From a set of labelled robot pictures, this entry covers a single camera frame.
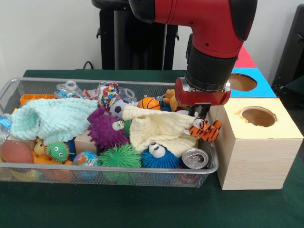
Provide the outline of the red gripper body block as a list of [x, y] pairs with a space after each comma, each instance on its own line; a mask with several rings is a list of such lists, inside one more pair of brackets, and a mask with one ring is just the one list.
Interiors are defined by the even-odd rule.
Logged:
[[231, 84], [227, 81], [224, 89], [216, 92], [200, 91], [192, 88], [184, 77], [178, 77], [175, 82], [175, 97], [179, 105], [224, 105], [231, 95]]

